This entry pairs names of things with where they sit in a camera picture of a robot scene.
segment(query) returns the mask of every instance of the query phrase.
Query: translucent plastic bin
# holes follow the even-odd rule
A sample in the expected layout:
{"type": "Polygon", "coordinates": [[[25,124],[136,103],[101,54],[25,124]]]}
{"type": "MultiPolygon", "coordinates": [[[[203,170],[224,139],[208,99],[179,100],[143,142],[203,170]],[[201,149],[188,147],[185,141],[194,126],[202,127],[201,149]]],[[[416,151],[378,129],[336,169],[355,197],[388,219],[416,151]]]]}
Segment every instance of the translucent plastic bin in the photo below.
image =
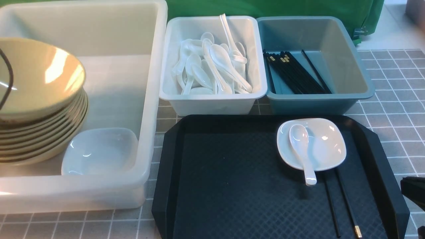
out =
{"type": "Polygon", "coordinates": [[[232,37],[246,49],[247,81],[253,87],[250,94],[231,95],[181,95],[181,88],[171,76],[178,62],[180,42],[200,39],[208,31],[214,35],[215,44],[227,43],[220,17],[178,17],[169,21],[165,34],[159,97],[170,102],[180,116],[190,114],[248,114],[256,99],[267,92],[266,72],[261,50],[257,21],[248,16],[227,17],[232,37]]]}
{"type": "Polygon", "coordinates": [[[342,22],[334,17],[260,17],[262,48],[269,53],[289,51],[316,78],[301,55],[305,50],[333,94],[293,94],[274,72],[275,88],[284,94],[267,96],[275,114],[344,114],[357,100],[368,99],[375,88],[342,22]]]}
{"type": "Polygon", "coordinates": [[[82,131],[123,127],[139,139],[126,172],[62,176],[63,153],[33,165],[0,165],[0,214],[139,207],[153,155],[166,2],[15,4],[0,8],[0,22],[0,37],[40,40],[81,60],[90,104],[82,131]]]}

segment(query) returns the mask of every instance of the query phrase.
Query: yellow plate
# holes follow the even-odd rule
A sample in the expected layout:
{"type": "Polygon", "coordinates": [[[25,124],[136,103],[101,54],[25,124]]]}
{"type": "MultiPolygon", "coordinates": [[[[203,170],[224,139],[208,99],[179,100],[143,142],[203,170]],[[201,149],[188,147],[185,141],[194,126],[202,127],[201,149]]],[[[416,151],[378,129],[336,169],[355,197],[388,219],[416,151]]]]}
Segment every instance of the yellow plate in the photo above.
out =
{"type": "Polygon", "coordinates": [[[56,113],[53,113],[52,115],[49,115],[41,120],[33,121],[30,123],[25,124],[19,124],[19,125],[0,125],[0,139],[3,138],[9,138],[9,134],[15,133],[15,132],[21,132],[21,131],[27,131],[32,128],[36,127],[47,127],[52,122],[58,121],[60,118],[62,118],[68,111],[71,110],[72,107],[74,107],[82,98],[83,96],[83,89],[80,90],[78,95],[74,98],[74,100],[64,107],[62,110],[57,111],[56,113]]]}
{"type": "MultiPolygon", "coordinates": [[[[68,52],[40,41],[0,38],[0,48],[13,70],[11,92],[0,111],[1,124],[30,122],[69,104],[82,88],[85,70],[68,52]]],[[[0,79],[9,83],[9,71],[0,60],[0,79]]],[[[3,97],[7,87],[0,88],[3,97]]]]}
{"type": "Polygon", "coordinates": [[[86,101],[86,107],[83,111],[83,114],[81,115],[80,120],[77,124],[74,125],[70,131],[68,131],[65,135],[60,137],[55,142],[40,148],[35,149],[32,152],[16,155],[16,156],[7,156],[2,157],[0,156],[0,165],[27,165],[27,164],[33,164],[37,162],[41,162],[44,160],[48,160],[57,154],[61,153],[63,150],[65,150],[69,144],[69,142],[72,140],[72,138],[79,132],[82,125],[84,124],[84,121],[87,117],[87,112],[89,109],[88,105],[88,98],[86,101]]]}
{"type": "Polygon", "coordinates": [[[84,95],[81,95],[77,101],[72,103],[72,107],[69,108],[69,111],[64,112],[62,117],[58,117],[57,120],[25,131],[0,134],[0,150],[25,147],[34,144],[34,141],[31,141],[32,139],[41,141],[47,138],[47,136],[53,136],[53,134],[59,132],[59,130],[68,123],[69,118],[80,113],[84,106],[83,103],[84,95]]]}
{"type": "Polygon", "coordinates": [[[75,110],[69,112],[69,115],[63,117],[59,122],[47,127],[46,129],[36,131],[33,134],[14,139],[0,139],[0,156],[22,154],[32,151],[34,148],[41,148],[54,140],[60,138],[78,120],[85,107],[85,97],[82,98],[75,110]]]}

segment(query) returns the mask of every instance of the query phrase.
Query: white plastic bin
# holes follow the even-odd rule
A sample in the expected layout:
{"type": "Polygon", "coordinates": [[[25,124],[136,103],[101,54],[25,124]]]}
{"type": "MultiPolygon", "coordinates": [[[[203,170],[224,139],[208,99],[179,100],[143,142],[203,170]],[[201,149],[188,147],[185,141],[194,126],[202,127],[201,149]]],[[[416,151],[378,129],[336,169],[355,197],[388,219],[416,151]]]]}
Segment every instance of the white plastic bin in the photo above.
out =
{"type": "Polygon", "coordinates": [[[14,4],[0,8],[0,22],[0,37],[40,40],[81,60],[90,105],[83,131],[123,127],[139,136],[136,162],[126,172],[62,176],[63,154],[33,165],[0,165],[0,214],[139,207],[153,155],[167,3],[14,4]]]}
{"type": "Polygon", "coordinates": [[[171,76],[171,69],[178,62],[180,42],[200,39],[204,32],[214,35],[215,44],[227,39],[220,17],[178,17],[169,21],[165,33],[159,97],[170,102],[180,116],[190,114],[247,114],[256,99],[267,92],[266,71],[261,49],[257,21],[248,16],[227,17],[235,42],[246,49],[247,81],[253,87],[250,94],[231,95],[181,95],[181,88],[171,76]]]}

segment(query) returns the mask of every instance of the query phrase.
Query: black chopstick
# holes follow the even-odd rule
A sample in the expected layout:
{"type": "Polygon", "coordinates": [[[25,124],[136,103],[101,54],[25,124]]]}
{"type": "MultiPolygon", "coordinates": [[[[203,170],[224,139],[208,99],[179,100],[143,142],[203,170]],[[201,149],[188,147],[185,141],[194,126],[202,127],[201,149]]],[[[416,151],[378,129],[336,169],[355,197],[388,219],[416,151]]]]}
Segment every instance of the black chopstick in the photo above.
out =
{"type": "Polygon", "coordinates": [[[331,208],[332,219],[334,220],[335,232],[337,233],[337,238],[341,237],[340,227],[338,224],[337,214],[335,213],[334,201],[332,200],[332,195],[328,187],[326,172],[323,174],[323,181],[325,182],[326,194],[328,195],[329,206],[331,208]]]}
{"type": "Polygon", "coordinates": [[[308,94],[309,93],[308,85],[303,84],[300,81],[299,76],[294,74],[293,69],[291,69],[291,67],[287,65],[287,62],[285,61],[285,59],[283,59],[280,55],[277,55],[277,54],[272,54],[272,56],[277,60],[277,64],[281,67],[282,71],[285,73],[288,79],[292,81],[294,85],[297,86],[297,88],[301,91],[301,93],[308,94]]]}
{"type": "Polygon", "coordinates": [[[289,87],[289,89],[294,94],[302,94],[301,91],[294,85],[294,83],[291,80],[289,80],[287,75],[285,75],[284,71],[277,63],[277,60],[270,54],[267,54],[267,58],[270,60],[270,63],[272,64],[273,68],[277,71],[277,73],[279,74],[283,82],[285,82],[285,84],[289,87]]]}
{"type": "Polygon", "coordinates": [[[342,181],[342,179],[340,177],[340,173],[339,173],[338,168],[335,169],[335,173],[337,175],[338,182],[340,183],[341,191],[343,192],[344,200],[346,202],[348,211],[350,213],[351,222],[353,223],[353,227],[354,227],[354,231],[356,233],[356,236],[357,236],[357,238],[362,238],[362,233],[360,231],[359,224],[357,223],[357,220],[356,220],[356,217],[354,215],[353,209],[351,208],[351,204],[350,204],[350,201],[348,200],[347,192],[345,191],[345,186],[344,186],[344,183],[343,183],[343,181],[342,181]]]}
{"type": "Polygon", "coordinates": [[[308,94],[325,93],[323,88],[310,75],[310,73],[304,67],[302,67],[302,65],[297,61],[295,57],[289,57],[285,53],[284,54],[281,53],[281,56],[285,57],[288,64],[291,66],[292,70],[295,71],[295,73],[298,74],[299,78],[303,81],[303,83],[309,87],[308,94]]]}
{"type": "Polygon", "coordinates": [[[9,62],[9,59],[7,59],[6,54],[4,54],[4,52],[2,51],[2,49],[0,49],[0,56],[3,59],[4,63],[7,66],[7,70],[9,71],[9,84],[7,86],[6,92],[3,95],[3,98],[0,101],[0,110],[3,108],[4,104],[6,103],[7,98],[9,97],[10,92],[12,91],[13,88],[13,70],[12,70],[12,66],[9,62]]]}
{"type": "Polygon", "coordinates": [[[298,60],[289,52],[281,52],[287,58],[291,59],[291,62],[295,69],[297,69],[305,78],[309,81],[309,84],[316,89],[315,94],[324,94],[326,93],[323,87],[310,75],[310,73],[298,62],[298,60]]]}
{"type": "Polygon", "coordinates": [[[264,60],[266,61],[267,71],[268,71],[268,73],[269,73],[270,91],[271,91],[272,93],[276,93],[275,83],[273,82],[272,72],[270,71],[270,64],[269,64],[270,59],[269,59],[269,58],[267,58],[267,55],[266,55],[266,54],[267,54],[267,53],[266,53],[266,50],[263,50],[263,57],[264,57],[264,60]]]}
{"type": "Polygon", "coordinates": [[[317,78],[319,79],[319,81],[322,83],[323,88],[325,89],[325,91],[328,94],[332,94],[331,90],[328,88],[328,86],[326,85],[325,81],[323,80],[323,78],[320,76],[319,72],[317,71],[316,67],[313,65],[313,62],[310,61],[310,58],[307,56],[306,52],[304,50],[301,50],[301,53],[304,55],[304,57],[307,59],[307,61],[309,62],[310,66],[313,68],[314,73],[316,74],[317,78]]]}

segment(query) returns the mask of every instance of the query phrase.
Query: green fabric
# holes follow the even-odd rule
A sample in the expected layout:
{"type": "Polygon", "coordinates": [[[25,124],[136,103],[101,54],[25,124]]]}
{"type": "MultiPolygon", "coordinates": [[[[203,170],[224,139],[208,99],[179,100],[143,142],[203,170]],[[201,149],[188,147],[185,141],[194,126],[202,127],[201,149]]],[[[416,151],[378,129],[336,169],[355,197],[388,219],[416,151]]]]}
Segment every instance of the green fabric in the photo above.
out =
{"type": "MultiPolygon", "coordinates": [[[[0,0],[0,5],[45,0],[0,0]]],[[[375,32],[384,0],[167,0],[168,20],[175,17],[248,15],[333,16],[339,18],[350,36],[357,28],[375,32]]]]}

